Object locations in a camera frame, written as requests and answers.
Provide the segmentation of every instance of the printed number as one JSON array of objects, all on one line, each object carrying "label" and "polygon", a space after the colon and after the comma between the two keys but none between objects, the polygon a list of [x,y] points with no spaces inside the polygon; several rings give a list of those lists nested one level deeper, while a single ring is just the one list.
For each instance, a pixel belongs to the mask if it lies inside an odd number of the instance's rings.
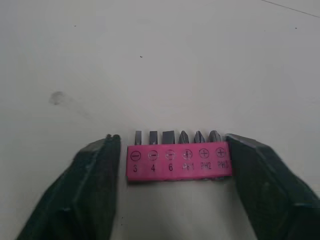
[{"label": "printed number", "polygon": [[193,163],[192,163],[192,164],[184,163],[184,164],[182,165],[182,169],[187,169],[188,171],[189,171],[189,170],[195,170],[195,166],[194,166]]}]

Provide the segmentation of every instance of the metal bit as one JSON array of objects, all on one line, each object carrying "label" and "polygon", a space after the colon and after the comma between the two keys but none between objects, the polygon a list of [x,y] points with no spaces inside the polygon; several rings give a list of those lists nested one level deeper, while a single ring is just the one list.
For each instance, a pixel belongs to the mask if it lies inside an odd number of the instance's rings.
[{"label": "metal bit", "polygon": [[221,141],[222,141],[222,138],[216,130],[210,132],[210,135],[209,135],[210,143],[221,142]]},{"label": "metal bit", "polygon": [[202,136],[200,131],[196,131],[195,136],[194,136],[194,143],[195,144],[200,144],[200,143],[205,143],[205,138]]},{"label": "metal bit", "polygon": [[189,137],[185,131],[182,131],[179,136],[179,144],[188,144],[188,143],[189,143]]},{"label": "metal bit", "polygon": [[149,144],[150,145],[158,144],[158,131],[150,131],[150,133],[149,133]]},{"label": "metal bit", "polygon": [[162,144],[175,144],[175,131],[162,132]]},{"label": "metal bit", "polygon": [[134,139],[134,145],[141,145],[142,144],[142,132],[141,131],[135,131],[135,139]]}]

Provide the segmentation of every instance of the screwdriver bit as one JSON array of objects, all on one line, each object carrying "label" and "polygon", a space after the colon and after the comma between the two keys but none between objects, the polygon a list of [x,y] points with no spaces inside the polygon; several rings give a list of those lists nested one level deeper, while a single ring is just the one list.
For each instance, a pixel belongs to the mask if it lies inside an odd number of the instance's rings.
[{"label": "screwdriver bit", "polygon": [[142,144],[141,135],[142,135],[141,131],[135,131],[134,145],[141,145]]},{"label": "screwdriver bit", "polygon": [[221,141],[222,141],[222,138],[216,130],[210,132],[209,134],[210,143],[221,142]]},{"label": "screwdriver bit", "polygon": [[175,131],[162,132],[162,144],[175,144]]},{"label": "screwdriver bit", "polygon": [[185,131],[182,131],[179,136],[179,144],[188,144],[188,143],[189,143],[189,137]]},{"label": "screwdriver bit", "polygon": [[195,144],[200,144],[200,143],[205,143],[205,138],[202,136],[200,131],[196,131],[195,136],[194,136],[194,143]]},{"label": "screwdriver bit", "polygon": [[149,133],[149,144],[150,145],[158,144],[158,131],[150,131],[150,133]]}]

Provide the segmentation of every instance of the gray smudge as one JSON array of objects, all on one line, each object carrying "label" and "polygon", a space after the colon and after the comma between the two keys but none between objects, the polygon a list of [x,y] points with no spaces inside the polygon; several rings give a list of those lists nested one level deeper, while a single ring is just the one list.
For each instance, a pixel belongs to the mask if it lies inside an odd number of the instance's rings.
[{"label": "gray smudge", "polygon": [[52,93],[49,103],[52,105],[65,107],[69,111],[76,112],[87,119],[90,118],[89,113],[84,109],[84,107],[72,97],[65,94],[63,91],[55,91]]},{"label": "gray smudge", "polygon": [[67,96],[62,91],[56,91],[51,94],[49,103],[53,105],[63,105],[66,103]]}]

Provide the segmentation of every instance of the cross symbol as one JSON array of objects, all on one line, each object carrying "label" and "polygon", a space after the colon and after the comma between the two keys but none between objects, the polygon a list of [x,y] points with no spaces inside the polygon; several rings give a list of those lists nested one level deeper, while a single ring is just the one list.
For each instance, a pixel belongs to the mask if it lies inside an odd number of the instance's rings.
[{"label": "cross symbol", "polygon": [[216,151],[216,155],[219,157],[219,158],[223,158],[225,156],[225,150],[222,148],[222,147],[219,147]]},{"label": "cross symbol", "polygon": [[200,149],[199,155],[202,159],[207,159],[209,157],[208,149],[205,149],[205,148]]},{"label": "cross symbol", "polygon": [[203,156],[206,156],[208,153],[205,152],[205,150],[203,150],[201,154],[202,154]]}]

